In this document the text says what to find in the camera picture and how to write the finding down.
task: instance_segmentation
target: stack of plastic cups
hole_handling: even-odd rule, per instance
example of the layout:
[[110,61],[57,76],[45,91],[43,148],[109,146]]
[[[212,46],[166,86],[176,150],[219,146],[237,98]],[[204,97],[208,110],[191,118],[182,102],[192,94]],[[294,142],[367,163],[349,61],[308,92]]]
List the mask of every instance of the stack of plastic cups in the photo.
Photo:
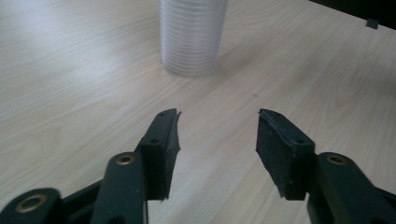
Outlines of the stack of plastic cups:
[[160,0],[163,67],[182,76],[216,69],[228,0]]

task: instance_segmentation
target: wood grain surface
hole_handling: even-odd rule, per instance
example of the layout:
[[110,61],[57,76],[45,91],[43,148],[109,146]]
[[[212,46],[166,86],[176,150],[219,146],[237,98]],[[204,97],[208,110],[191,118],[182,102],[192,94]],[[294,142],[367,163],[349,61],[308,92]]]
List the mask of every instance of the wood grain surface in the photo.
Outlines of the wood grain surface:
[[0,1],[0,208],[36,188],[69,195],[182,111],[168,201],[150,223],[309,223],[255,152],[258,111],[396,193],[396,33],[305,0],[230,0],[217,71],[162,69],[156,0]]

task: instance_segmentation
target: clear plastic cup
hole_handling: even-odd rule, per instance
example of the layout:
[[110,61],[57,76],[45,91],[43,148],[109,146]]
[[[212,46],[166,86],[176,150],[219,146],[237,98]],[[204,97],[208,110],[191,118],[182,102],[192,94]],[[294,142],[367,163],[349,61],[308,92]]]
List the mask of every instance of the clear plastic cup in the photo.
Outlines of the clear plastic cup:
[[182,76],[216,69],[228,0],[160,0],[163,67]]

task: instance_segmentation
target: small dark object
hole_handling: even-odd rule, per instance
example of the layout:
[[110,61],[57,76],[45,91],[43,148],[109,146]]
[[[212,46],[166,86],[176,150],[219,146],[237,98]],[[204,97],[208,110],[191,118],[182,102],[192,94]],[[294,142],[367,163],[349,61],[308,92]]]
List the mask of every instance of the small dark object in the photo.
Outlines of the small dark object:
[[64,199],[56,189],[33,189],[0,213],[1,224],[140,224],[149,223],[147,200],[169,197],[180,151],[179,115],[161,112],[134,152],[113,157],[105,177]]
[[396,196],[377,189],[350,158],[316,155],[315,144],[284,116],[261,109],[257,152],[281,197],[304,200],[311,222],[396,223]]
[[366,26],[377,30],[378,29],[378,21],[372,20],[372,19],[368,19]]

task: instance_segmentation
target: light wood tabletop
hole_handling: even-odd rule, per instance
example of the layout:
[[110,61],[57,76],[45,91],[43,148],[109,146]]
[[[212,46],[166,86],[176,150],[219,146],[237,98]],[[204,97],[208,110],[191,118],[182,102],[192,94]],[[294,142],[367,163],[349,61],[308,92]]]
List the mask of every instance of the light wood tabletop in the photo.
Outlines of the light wood tabletop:
[[306,0],[230,0],[218,68],[161,65],[158,0],[0,1],[0,208],[101,179],[177,108],[170,198],[150,223],[309,223],[255,152],[260,108],[396,193],[396,32]]

